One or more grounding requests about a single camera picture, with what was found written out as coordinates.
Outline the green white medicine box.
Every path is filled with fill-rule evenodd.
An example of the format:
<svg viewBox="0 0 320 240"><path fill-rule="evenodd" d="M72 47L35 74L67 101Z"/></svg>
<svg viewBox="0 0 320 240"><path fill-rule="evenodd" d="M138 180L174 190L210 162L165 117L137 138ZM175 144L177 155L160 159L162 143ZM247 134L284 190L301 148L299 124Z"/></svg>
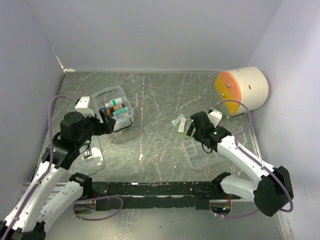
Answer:
<svg viewBox="0 0 320 240"><path fill-rule="evenodd" d="M191 138L191 136L187 135L187 133L186 133L186 132L184 132L182 135L183 135L183 138L184 138L185 140L187 140L187 139L190 139L190 138Z"/></svg>

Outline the brown bottle orange label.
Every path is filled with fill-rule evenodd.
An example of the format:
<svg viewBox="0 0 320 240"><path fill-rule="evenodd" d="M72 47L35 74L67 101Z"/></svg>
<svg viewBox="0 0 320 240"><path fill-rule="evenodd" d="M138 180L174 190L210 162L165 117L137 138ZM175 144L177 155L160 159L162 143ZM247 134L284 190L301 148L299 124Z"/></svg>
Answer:
<svg viewBox="0 0 320 240"><path fill-rule="evenodd" d="M122 109L122 108L124 108L125 106L124 106L124 104L122 103L122 104L119 104L119 105L116 105L116 106L113 106L113 107L110 107L110 108L108 108L107 110L106 110L106 112L107 112L107 114L112 114L113 112L115 112L115 111L118 111L118 110L120 110L120 109Z"/></svg>

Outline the teal cartoon plaster packet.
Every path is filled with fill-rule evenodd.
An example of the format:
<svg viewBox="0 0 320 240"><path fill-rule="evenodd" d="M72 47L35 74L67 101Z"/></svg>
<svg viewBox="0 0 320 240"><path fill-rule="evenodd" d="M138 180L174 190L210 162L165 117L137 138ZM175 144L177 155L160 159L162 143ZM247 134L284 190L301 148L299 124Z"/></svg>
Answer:
<svg viewBox="0 0 320 240"><path fill-rule="evenodd" d="M120 119L120 118L125 118L127 116L129 116L132 113L132 108L129 106L126 106L124 108L121 108L115 112L113 112L113 116L116 119Z"/></svg>

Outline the clear compartment tray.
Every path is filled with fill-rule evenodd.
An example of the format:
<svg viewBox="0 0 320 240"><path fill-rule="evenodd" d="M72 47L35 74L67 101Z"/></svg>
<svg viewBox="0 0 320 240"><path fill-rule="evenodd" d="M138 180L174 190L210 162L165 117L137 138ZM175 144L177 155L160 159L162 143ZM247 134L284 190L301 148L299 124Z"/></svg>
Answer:
<svg viewBox="0 0 320 240"><path fill-rule="evenodd" d="M208 166L225 161L227 158L218 152L210 150L193 138L185 139L182 142L182 146L185 150L187 159L192 169L200 170Z"/></svg>

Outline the clear plastic medicine box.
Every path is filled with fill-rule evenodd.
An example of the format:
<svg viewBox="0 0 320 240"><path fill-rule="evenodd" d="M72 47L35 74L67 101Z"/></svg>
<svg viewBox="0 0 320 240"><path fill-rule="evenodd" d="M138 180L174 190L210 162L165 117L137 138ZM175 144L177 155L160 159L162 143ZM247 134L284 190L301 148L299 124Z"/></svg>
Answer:
<svg viewBox="0 0 320 240"><path fill-rule="evenodd" d="M113 132L120 132L134 124L134 110L120 85L108 87L92 95L97 110L114 119Z"/></svg>

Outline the white bottle green label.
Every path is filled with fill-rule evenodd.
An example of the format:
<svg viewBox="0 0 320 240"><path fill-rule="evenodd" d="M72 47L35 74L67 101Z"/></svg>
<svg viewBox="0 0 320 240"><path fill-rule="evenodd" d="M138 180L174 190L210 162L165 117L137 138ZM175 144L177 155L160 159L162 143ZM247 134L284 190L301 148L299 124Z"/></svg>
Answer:
<svg viewBox="0 0 320 240"><path fill-rule="evenodd" d="M117 97L115 99L110 100L109 102L106 102L104 105L106 108L112 108L114 106L122 104L124 101L121 97Z"/></svg>

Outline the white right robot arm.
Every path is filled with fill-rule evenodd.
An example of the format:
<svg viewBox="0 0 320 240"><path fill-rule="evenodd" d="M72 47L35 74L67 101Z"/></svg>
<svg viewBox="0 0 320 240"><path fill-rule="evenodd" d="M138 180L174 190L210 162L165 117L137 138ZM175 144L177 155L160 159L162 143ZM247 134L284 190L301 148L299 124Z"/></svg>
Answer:
<svg viewBox="0 0 320 240"><path fill-rule="evenodd" d="M187 136L198 142L205 153L225 156L250 178L244 180L223 172L212 180L204 195L214 195L218 199L234 195L250 200L268 217L278 211L290 213L293 210L294 193L285 167L274 167L258 158L238 142L237 136L223 126L215 126L204 111L191 115L190 119Z"/></svg>

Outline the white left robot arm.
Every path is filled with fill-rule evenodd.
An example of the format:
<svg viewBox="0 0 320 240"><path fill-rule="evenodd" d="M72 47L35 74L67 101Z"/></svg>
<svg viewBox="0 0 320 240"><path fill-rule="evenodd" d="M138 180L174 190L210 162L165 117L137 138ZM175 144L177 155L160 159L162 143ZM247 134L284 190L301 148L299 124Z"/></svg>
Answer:
<svg viewBox="0 0 320 240"><path fill-rule="evenodd" d="M82 146L93 136L111 134L116 120L104 111L102 119L72 111L64 115L60 131L45 150L36 175L26 192L0 223L3 240L43 240L52 224L76 200L91 201L94 195L92 178L75 173L54 198L48 200L53 188L68 172L80 155Z"/></svg>

